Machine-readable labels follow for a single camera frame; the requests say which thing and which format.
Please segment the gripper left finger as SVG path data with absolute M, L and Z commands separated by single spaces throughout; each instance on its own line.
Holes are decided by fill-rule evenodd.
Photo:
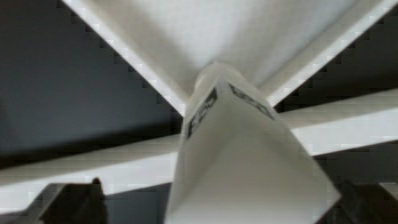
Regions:
M 24 211 L 17 224 L 109 224 L 102 181 L 52 183 Z

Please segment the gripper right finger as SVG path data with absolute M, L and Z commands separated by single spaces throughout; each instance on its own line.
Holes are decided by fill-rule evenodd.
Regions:
M 342 199 L 322 224 L 398 224 L 398 199 L 379 184 L 340 185 Z

